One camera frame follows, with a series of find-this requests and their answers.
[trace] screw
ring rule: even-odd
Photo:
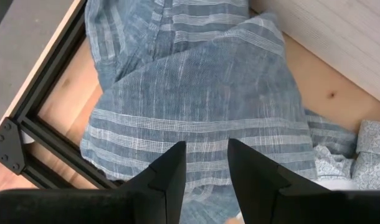
[[[15,170],[18,170],[18,169],[20,169],[20,165],[19,164],[13,164],[12,168]]]
[[[3,140],[4,140],[4,136],[0,135],[0,141],[3,141]]]
[[[6,130],[10,130],[10,129],[11,129],[11,125],[10,125],[10,124],[5,124],[5,125],[4,125],[4,129],[6,129]]]
[[[3,161],[7,161],[9,159],[9,157],[7,156],[7,155],[3,155],[2,157],[1,157],[1,160],[3,160]]]

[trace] striped cloth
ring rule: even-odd
[[[275,16],[249,19],[248,13],[246,0],[89,0],[86,6],[103,95],[83,135],[82,156],[109,179],[128,180],[186,141],[182,223],[223,223],[239,212],[229,137],[309,179],[316,178],[314,144],[348,147],[347,138],[337,139],[337,126],[305,114]]]

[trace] metal frame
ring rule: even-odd
[[[24,149],[21,131],[99,189],[117,187],[116,183],[106,179],[93,165],[82,159],[76,144],[37,115],[85,39],[85,2],[83,0],[78,4],[12,113],[0,125],[0,162],[42,189],[74,188],[74,186]]]

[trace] blue striped fabric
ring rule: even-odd
[[[223,223],[239,212],[229,137],[309,179],[316,178],[312,139],[339,151],[350,141],[323,137],[340,130],[305,115],[275,16],[249,19],[248,13],[246,0],[89,0],[86,6],[103,95],[83,135],[82,156],[109,179],[128,180],[186,141],[182,223]]]

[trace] gray surface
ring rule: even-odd
[[[0,119],[71,3],[16,0],[11,5],[0,25]]]

